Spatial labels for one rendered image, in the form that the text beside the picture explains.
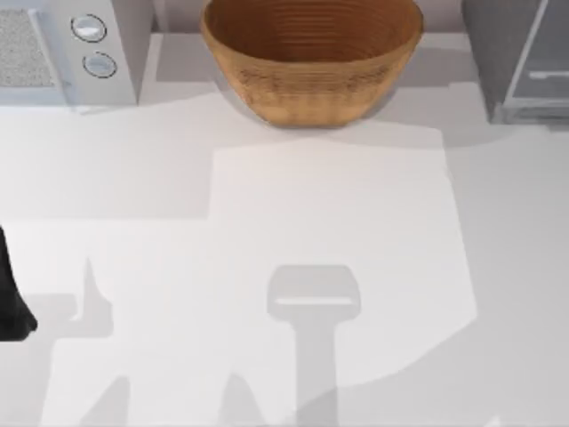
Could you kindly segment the brown woven basket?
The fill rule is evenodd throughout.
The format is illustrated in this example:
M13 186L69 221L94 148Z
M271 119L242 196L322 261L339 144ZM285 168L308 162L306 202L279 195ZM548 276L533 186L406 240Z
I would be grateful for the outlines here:
M423 33L415 0L207 0L200 27L228 85L282 127L339 127L391 89Z

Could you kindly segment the round microwave knob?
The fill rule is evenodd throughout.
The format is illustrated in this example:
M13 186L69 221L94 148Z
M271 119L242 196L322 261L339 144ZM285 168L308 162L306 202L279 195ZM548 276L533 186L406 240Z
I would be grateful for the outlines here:
M70 20L74 36L86 43L99 43L107 35L106 23L96 15L84 14Z
M82 59L84 70L92 77L111 78L117 72L116 61L104 52L93 52Z

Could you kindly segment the pale microwave oven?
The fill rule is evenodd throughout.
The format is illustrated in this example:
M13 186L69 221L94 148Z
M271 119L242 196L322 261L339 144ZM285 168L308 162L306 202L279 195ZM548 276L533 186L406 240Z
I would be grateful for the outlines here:
M72 33L70 20L84 14L106 23L101 42ZM137 104L154 20L153 0L0 0L0 106ZM84 70L93 52L116 61L111 78Z

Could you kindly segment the grey cabinet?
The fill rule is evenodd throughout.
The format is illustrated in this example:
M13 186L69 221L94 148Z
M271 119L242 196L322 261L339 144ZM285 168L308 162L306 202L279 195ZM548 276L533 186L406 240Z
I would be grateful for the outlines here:
M461 0L488 121L569 131L569 0Z

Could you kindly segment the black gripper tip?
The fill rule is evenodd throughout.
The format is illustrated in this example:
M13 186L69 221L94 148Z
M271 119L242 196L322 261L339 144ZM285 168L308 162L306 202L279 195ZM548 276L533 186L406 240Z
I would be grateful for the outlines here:
M4 229L0 226L0 342L21 342L38 322L17 287Z

